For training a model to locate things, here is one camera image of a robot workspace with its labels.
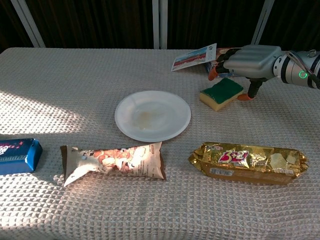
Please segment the paper plate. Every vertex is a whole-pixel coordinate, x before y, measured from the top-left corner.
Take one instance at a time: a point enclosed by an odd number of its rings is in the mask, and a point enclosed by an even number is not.
[[[142,142],[160,142],[182,133],[191,119],[189,105],[165,91],[140,91],[124,98],[116,107],[117,127]]]

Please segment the blue package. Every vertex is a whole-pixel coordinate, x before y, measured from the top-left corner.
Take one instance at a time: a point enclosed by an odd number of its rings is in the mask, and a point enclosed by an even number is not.
[[[0,175],[33,172],[42,151],[35,138],[0,141]]]

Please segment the brown and white wrapper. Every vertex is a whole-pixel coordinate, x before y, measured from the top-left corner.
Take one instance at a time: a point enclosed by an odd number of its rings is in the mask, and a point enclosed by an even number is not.
[[[127,176],[166,180],[161,156],[162,142],[130,148],[83,150],[61,146],[64,186],[90,171],[109,174],[121,172]]]
[[[308,168],[296,149],[204,142],[189,162],[212,178],[286,185]]]

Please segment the robotic hand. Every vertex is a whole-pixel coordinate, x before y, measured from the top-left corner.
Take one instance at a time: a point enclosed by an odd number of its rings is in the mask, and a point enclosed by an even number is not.
[[[218,57],[217,65],[209,73],[213,80],[221,73],[235,73],[250,79],[247,94],[239,100],[251,100],[263,82],[274,77],[285,84],[320,89],[320,51],[282,51],[279,46],[246,45],[231,48]]]

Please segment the yellow sponge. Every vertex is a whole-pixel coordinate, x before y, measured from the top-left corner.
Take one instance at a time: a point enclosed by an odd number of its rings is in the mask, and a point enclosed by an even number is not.
[[[200,100],[218,112],[243,93],[244,88],[229,78],[223,78],[213,87],[200,92]]]

